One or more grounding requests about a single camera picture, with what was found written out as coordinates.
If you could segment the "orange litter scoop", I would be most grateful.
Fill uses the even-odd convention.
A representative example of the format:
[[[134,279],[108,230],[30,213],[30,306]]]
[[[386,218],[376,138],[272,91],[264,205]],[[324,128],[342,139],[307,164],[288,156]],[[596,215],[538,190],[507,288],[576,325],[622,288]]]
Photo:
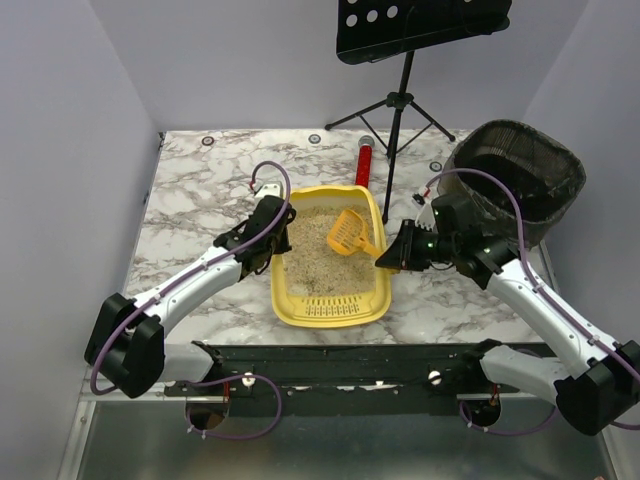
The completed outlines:
[[[340,213],[327,235],[327,243],[334,252],[343,256],[363,252],[377,259],[382,255],[382,250],[370,241],[365,220],[351,209]]]

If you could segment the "yellow and grey litter box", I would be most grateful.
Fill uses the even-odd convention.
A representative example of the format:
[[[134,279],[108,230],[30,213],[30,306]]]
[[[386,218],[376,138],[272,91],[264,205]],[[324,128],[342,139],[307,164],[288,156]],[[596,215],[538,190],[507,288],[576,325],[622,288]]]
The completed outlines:
[[[292,192],[290,202],[297,213],[314,206],[352,209],[366,221],[370,241],[382,250],[387,247],[379,207],[373,195],[364,187],[324,185],[301,188]],[[353,295],[320,297],[288,293],[283,255],[275,256],[271,262],[271,299],[276,315],[289,325],[327,329],[351,327],[380,319],[390,307],[391,272],[377,268],[373,257],[375,287],[372,290]]]

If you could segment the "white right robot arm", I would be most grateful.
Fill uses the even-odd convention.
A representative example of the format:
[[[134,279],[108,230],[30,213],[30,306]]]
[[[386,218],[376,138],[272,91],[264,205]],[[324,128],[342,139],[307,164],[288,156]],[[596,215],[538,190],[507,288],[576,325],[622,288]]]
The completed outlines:
[[[447,194],[431,203],[432,231],[402,222],[379,268],[424,271],[450,263],[518,314],[549,346],[551,358],[527,356],[494,340],[469,354],[462,382],[483,375],[555,405],[582,434],[594,436],[639,402],[639,345],[619,343],[577,313],[509,241],[482,232],[471,202]]]

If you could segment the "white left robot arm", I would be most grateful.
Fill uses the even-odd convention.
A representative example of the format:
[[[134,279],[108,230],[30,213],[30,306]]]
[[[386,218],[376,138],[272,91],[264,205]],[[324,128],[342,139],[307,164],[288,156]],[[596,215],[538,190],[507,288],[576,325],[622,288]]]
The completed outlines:
[[[132,298],[109,296],[84,353],[92,375],[105,377],[129,398],[159,382],[203,381],[214,366],[212,353],[196,341],[167,344],[168,334],[213,295],[262,273],[273,256],[290,251],[287,227],[295,217],[290,204],[267,195],[246,220],[164,283]]]

